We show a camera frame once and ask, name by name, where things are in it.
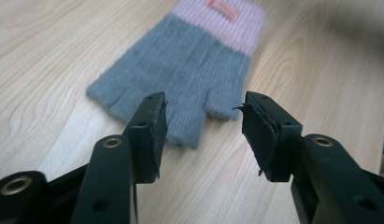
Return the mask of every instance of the pink cuff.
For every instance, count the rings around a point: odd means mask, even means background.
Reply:
[[[249,56],[264,23],[263,9],[244,0],[179,0],[172,14]]]

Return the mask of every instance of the knit fabric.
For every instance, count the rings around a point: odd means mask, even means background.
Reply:
[[[110,114],[128,122],[142,99],[164,91],[166,140],[197,148],[206,116],[237,119],[250,55],[263,26],[263,11],[229,0],[238,14],[224,17],[206,0],[180,0],[88,89]]]

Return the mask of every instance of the light wood surface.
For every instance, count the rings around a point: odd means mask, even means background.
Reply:
[[[363,169],[384,143],[384,1],[259,0],[266,24],[247,90],[271,96],[329,135]],[[48,180],[88,162],[124,124],[87,86],[175,0],[0,1],[0,178]],[[297,223],[289,183],[269,183],[241,120],[206,123],[198,150],[166,147],[162,177],[138,187],[140,223]]]

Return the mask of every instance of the glove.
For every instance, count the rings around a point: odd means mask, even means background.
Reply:
[[[163,91],[166,141],[198,148],[210,116],[236,120],[263,10],[242,0],[180,0],[88,87],[87,95],[125,122],[143,98]]]

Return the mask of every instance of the pink fabric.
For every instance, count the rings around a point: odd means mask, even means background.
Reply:
[[[255,50],[264,23],[264,11],[256,4],[244,0],[221,0],[238,12],[235,21],[210,7],[206,0],[179,0],[172,13],[184,21],[198,26],[224,45],[249,56]]]

